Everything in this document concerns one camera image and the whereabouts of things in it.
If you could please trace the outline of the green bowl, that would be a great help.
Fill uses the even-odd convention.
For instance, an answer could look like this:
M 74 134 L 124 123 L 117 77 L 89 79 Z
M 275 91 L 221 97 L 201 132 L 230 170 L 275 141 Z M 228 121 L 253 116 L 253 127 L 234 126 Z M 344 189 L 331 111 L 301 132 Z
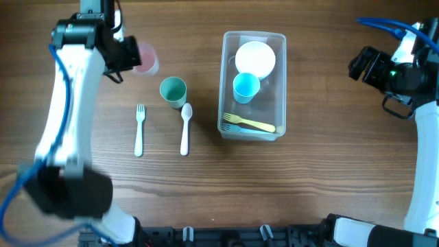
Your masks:
M 274 72 L 274 71 L 271 71 L 271 72 L 267 73 L 266 75 L 259 77 L 259 79 L 260 79 L 260 80 L 264 80 L 264 79 L 268 78 L 270 75 L 272 75 L 273 72 Z

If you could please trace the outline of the yellow fork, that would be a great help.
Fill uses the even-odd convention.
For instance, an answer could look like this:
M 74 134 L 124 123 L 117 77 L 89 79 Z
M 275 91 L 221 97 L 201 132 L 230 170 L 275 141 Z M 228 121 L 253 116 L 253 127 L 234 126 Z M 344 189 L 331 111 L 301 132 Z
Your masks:
M 253 120 L 249 120 L 249 119 L 243 119 L 238 115 L 234 115 L 234 114 L 230 114 L 230 113 L 224 113 L 222 115 L 222 118 L 228 122 L 231 122 L 233 124 L 246 124 L 255 128 L 258 128 L 260 130 L 264 130 L 266 132 L 275 132 L 276 131 L 276 127 L 268 124 L 268 123 L 263 123 L 263 122 L 259 122 L 259 121 L 253 121 Z

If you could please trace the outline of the white pink bowl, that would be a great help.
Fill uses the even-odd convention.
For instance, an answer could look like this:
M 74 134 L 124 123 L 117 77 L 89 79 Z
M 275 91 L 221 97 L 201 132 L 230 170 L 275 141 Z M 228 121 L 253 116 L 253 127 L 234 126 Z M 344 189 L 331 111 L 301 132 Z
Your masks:
M 235 55 L 235 66 L 240 73 L 251 73 L 260 80 L 271 74 L 276 65 L 272 48 L 260 41 L 243 44 Z

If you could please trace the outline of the pink cup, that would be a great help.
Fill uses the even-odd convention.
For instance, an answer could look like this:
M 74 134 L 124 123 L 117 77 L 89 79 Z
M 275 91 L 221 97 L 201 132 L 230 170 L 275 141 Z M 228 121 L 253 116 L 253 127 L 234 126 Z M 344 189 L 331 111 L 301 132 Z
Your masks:
M 139 43 L 138 48 L 141 64 L 135 66 L 132 72 L 144 76 L 153 76 L 157 74 L 160 63 L 155 48 L 147 43 Z

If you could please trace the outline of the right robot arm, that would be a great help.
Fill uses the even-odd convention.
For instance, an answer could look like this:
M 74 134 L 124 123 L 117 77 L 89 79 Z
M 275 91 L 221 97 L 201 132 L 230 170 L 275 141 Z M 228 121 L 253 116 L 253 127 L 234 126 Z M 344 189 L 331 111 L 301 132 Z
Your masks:
M 412 199 L 403 229 L 330 214 L 320 225 L 320 245 L 438 245 L 438 19 L 409 25 L 394 19 L 362 17 L 358 23 L 384 30 L 400 41 L 393 55 L 364 47 L 349 63 L 349 77 L 373 86 L 410 108 L 405 119 L 417 127 Z

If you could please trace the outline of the light blue fork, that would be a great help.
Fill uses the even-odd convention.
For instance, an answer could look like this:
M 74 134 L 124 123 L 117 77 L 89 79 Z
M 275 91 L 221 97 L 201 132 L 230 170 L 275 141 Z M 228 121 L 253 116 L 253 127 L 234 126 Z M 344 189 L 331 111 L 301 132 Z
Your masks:
M 232 132 L 232 133 L 268 134 L 268 132 L 266 132 L 266 131 L 242 128 L 242 127 L 239 127 L 238 125 L 231 124 L 231 123 L 222 123 L 220 128 L 221 128 L 221 130 L 223 130 L 225 132 Z

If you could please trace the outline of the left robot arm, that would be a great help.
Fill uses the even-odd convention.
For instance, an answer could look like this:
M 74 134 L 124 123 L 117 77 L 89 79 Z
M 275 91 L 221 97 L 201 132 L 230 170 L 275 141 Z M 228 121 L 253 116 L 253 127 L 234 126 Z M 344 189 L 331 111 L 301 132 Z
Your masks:
M 43 213 L 77 220 L 112 246 L 138 246 L 146 238 L 139 221 L 113 202 L 112 180 L 93 169 L 91 158 L 99 83 L 121 83 L 123 71 L 140 65 L 137 41 L 123 34 L 118 1 L 81 2 L 51 38 L 56 75 L 47 123 L 34 163 L 19 168 L 15 187 Z

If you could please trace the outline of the blue cup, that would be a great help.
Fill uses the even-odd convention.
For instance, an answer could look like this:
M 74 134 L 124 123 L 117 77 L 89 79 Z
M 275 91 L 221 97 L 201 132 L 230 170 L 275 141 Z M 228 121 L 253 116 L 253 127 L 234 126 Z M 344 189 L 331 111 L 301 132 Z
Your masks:
M 251 73 L 239 73 L 233 80 L 233 96 L 240 104 L 249 103 L 260 90 L 260 80 Z

